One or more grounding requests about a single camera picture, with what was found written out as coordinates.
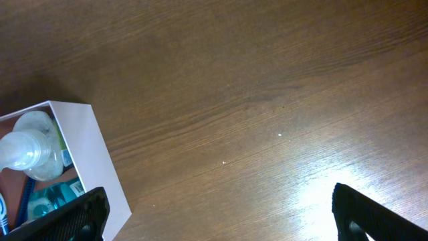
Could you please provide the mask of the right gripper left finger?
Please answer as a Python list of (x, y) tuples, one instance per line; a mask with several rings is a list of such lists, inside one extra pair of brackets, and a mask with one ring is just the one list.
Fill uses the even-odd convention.
[(110, 205), (96, 187), (66, 205), (15, 229), (1, 241), (103, 241)]

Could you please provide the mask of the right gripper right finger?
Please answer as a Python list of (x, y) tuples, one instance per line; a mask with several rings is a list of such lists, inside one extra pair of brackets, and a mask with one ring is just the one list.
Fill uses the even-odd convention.
[(332, 213), (339, 241), (427, 239), (426, 230), (345, 184), (334, 187)]

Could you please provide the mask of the teal mouthwash bottle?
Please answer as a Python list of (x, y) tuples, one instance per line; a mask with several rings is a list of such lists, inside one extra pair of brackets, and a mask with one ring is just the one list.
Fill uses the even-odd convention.
[(43, 217), (83, 194), (85, 191), (78, 177), (34, 192), (27, 204), (27, 219)]

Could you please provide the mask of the blue disposable razor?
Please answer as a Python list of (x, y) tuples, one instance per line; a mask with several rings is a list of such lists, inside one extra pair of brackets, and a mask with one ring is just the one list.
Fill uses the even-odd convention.
[(27, 205), (29, 203), (29, 198), (34, 191), (36, 180), (28, 177), (25, 182), (23, 189), (23, 195), (21, 197), (19, 211), (17, 213), (16, 228), (22, 225), (27, 221)]

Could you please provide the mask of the white spray bottle blue base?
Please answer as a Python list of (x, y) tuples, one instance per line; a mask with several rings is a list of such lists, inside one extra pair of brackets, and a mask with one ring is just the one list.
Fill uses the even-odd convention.
[(23, 114), (1, 138), (1, 169), (22, 171), (36, 181), (51, 181), (72, 165), (57, 122), (44, 111)]

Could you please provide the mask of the blue white toothbrush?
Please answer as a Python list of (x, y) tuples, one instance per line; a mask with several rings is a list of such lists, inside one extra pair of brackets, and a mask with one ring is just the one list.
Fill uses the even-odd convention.
[(3, 196), (0, 194), (0, 227), (4, 236), (8, 235), (7, 207)]

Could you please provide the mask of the white cardboard box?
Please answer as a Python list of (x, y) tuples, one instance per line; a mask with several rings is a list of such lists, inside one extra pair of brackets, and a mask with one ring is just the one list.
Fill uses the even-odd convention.
[(47, 100), (21, 110), (1, 115), (8, 121), (43, 107), (52, 111), (67, 145), (83, 188), (103, 187), (110, 204), (103, 238), (113, 240), (131, 216), (130, 206), (116, 174), (92, 106)]

